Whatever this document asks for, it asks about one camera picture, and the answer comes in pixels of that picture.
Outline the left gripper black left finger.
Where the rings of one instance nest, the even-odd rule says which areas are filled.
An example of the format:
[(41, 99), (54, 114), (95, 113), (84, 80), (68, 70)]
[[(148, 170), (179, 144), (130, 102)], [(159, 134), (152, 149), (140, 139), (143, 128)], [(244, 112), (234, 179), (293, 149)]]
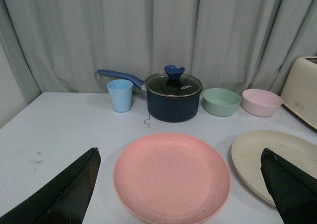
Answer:
[(2, 224), (81, 224), (94, 192), (101, 156), (91, 148), (28, 199)]

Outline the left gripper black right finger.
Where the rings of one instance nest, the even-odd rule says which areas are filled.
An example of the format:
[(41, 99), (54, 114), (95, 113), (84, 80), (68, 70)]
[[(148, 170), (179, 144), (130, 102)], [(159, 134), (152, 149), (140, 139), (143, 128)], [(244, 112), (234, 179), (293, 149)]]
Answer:
[(272, 150), (261, 154), (266, 188), (285, 224), (317, 222), (317, 179)]

